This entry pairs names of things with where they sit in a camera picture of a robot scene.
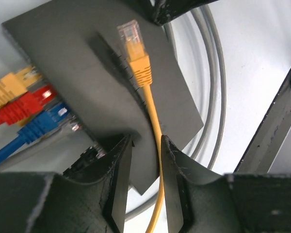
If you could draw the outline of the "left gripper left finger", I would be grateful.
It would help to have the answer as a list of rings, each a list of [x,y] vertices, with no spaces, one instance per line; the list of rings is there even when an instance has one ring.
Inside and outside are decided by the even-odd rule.
[[[121,233],[131,136],[69,177],[54,172],[0,173],[0,233]]]

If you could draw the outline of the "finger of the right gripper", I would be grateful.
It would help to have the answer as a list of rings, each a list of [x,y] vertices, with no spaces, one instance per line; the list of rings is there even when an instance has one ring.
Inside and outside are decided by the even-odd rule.
[[[268,172],[290,127],[291,68],[234,172]]]

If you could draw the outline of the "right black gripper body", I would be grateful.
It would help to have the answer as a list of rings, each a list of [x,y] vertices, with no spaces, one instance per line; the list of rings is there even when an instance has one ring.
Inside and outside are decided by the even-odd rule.
[[[150,4],[148,18],[154,24],[163,26],[194,8],[216,2],[216,0],[155,0],[154,5],[148,2]]]

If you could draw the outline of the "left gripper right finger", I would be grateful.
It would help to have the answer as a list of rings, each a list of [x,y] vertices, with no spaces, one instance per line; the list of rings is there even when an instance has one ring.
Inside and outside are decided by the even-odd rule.
[[[219,175],[166,135],[162,173],[171,233],[291,233],[291,174]]]

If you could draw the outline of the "black network switch box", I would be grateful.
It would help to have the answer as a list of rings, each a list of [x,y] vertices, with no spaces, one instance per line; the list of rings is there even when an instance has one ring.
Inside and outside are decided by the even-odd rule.
[[[136,20],[140,26],[162,133],[183,149],[203,125],[173,49],[151,15],[147,0],[52,0],[2,24],[104,149],[131,134],[129,181],[140,194],[158,177],[157,148],[119,25]]]

